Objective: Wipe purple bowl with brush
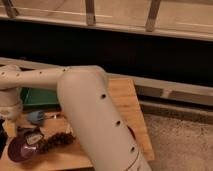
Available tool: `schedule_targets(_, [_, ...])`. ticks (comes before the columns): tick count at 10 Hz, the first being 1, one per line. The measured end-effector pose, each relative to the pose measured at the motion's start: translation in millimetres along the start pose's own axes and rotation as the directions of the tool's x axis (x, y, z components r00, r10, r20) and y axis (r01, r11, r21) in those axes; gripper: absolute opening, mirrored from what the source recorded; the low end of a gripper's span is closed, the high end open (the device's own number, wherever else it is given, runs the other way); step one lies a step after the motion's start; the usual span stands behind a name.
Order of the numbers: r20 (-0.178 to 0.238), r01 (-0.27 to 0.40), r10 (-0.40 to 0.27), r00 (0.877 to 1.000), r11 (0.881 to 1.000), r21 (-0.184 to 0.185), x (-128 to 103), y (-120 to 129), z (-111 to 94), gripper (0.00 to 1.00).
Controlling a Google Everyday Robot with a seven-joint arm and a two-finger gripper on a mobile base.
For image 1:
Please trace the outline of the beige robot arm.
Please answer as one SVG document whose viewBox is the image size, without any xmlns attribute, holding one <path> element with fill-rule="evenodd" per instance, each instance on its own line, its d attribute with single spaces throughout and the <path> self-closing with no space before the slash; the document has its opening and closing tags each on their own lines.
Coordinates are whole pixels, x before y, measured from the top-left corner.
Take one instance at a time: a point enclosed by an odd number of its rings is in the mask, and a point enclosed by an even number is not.
<svg viewBox="0 0 213 171">
<path fill-rule="evenodd" d="M 0 116 L 22 112 L 19 89 L 50 89 L 95 171 L 152 171 L 108 93 L 108 78 L 99 66 L 71 66 L 23 71 L 0 67 Z"/>
</svg>

